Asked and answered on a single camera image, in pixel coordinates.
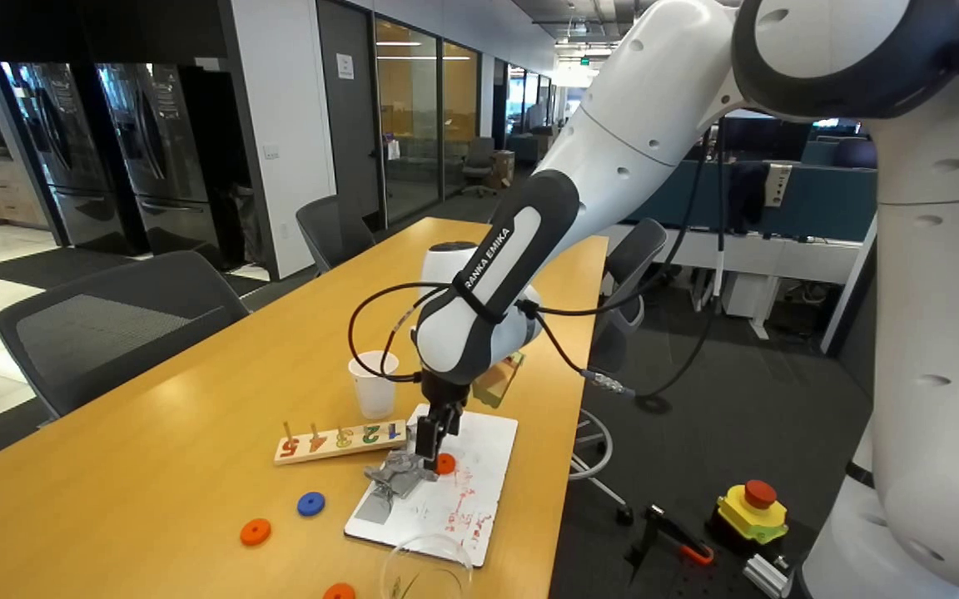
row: office desk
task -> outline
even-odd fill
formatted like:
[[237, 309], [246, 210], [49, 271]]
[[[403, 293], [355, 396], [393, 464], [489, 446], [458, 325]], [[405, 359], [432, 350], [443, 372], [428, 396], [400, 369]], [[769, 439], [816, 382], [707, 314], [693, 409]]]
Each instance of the office desk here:
[[[282, 422], [297, 431], [355, 422], [349, 309], [415, 279], [430, 242], [479, 232], [423, 220], [0, 452], [0, 594], [319, 594], [329, 581], [375, 594], [385, 545], [345, 538], [343, 522], [379, 457], [274, 464], [274, 446]], [[544, 303], [594, 307], [602, 255], [607, 238], [594, 235], [553, 258], [537, 279]], [[409, 298], [375, 303], [360, 347], [379, 347]], [[586, 361], [594, 319], [549, 325]], [[405, 340], [397, 352], [415, 366]], [[549, 340], [529, 342], [500, 409], [520, 431], [478, 599], [549, 594], [580, 396], [582, 378]], [[397, 417], [415, 403], [421, 388], [403, 386]], [[301, 518], [310, 489], [329, 506]], [[240, 528], [258, 514], [274, 535], [246, 548]]]

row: desk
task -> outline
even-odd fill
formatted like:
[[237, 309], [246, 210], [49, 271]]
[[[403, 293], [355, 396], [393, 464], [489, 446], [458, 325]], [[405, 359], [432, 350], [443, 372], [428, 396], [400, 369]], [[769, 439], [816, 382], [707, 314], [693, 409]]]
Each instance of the desk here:
[[[354, 581], [375, 594], [385, 545], [343, 535], [379, 457], [274, 464], [282, 419], [293, 428], [355, 422], [345, 378], [345, 316], [379, 285], [415, 279], [423, 250], [479, 238], [484, 226], [423, 220], [345, 265], [307, 283], [262, 314], [211, 336], [105, 399], [0, 452], [0, 594], [319, 594]], [[549, 307], [594, 307], [607, 238], [594, 235], [553, 258], [537, 288]], [[360, 319], [360, 347], [415, 295], [375, 303]], [[586, 361], [594, 319], [549, 319]], [[520, 419], [489, 561], [473, 594], [549, 594], [582, 378], [549, 340], [503, 403]], [[400, 388], [400, 412], [421, 403]], [[327, 493], [316, 518], [297, 500]], [[274, 522], [267, 545], [240, 545], [253, 514]]]

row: white cup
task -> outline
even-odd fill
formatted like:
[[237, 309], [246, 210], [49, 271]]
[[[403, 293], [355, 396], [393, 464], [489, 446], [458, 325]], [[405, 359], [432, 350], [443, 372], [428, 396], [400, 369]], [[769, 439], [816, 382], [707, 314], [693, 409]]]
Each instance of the white cup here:
[[[379, 359], [383, 350], [373, 352], [360, 352], [360, 359], [379, 372]], [[345, 361], [349, 375], [354, 375], [354, 388], [355, 388], [355, 409], [362, 419], [390, 419], [393, 417], [393, 396], [397, 396], [397, 382], [373, 375], [369, 369], [362, 369], [355, 359]], [[385, 352], [383, 359], [383, 372], [397, 372], [400, 359], [393, 352]]]

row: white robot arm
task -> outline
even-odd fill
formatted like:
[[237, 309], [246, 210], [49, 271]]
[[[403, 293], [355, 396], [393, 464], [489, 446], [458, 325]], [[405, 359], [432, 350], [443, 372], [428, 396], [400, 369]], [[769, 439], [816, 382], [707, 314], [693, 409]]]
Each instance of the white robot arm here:
[[858, 115], [880, 145], [872, 459], [867, 482], [847, 479], [805, 581], [816, 594], [959, 594], [959, 0], [653, 2], [423, 307], [415, 452], [436, 457], [468, 386], [528, 342], [516, 295], [537, 269], [630, 217], [736, 106]]

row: wooden block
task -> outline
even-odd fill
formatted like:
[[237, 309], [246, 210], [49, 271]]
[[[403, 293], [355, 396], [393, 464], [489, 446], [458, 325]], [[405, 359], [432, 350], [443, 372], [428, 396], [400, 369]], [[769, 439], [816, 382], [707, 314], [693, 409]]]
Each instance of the wooden block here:
[[274, 462], [313, 462], [354, 452], [379, 452], [409, 443], [409, 419], [316, 428], [302, 437], [280, 437]]

